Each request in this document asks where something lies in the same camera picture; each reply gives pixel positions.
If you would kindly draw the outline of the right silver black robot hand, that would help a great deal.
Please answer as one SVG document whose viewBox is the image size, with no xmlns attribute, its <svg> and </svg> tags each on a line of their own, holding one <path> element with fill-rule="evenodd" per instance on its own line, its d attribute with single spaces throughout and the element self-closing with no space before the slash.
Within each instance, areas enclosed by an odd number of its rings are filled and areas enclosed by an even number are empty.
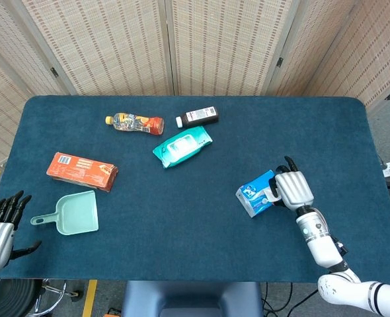
<svg viewBox="0 0 390 317">
<path fill-rule="evenodd" d="M 291 157 L 285 156 L 284 159 L 288 165 L 279 165 L 276 168 L 278 173 L 269 179 L 272 195 L 280 198 L 281 204 L 291 211 L 311 207 L 314 196 L 305 176 Z"/>
</svg>

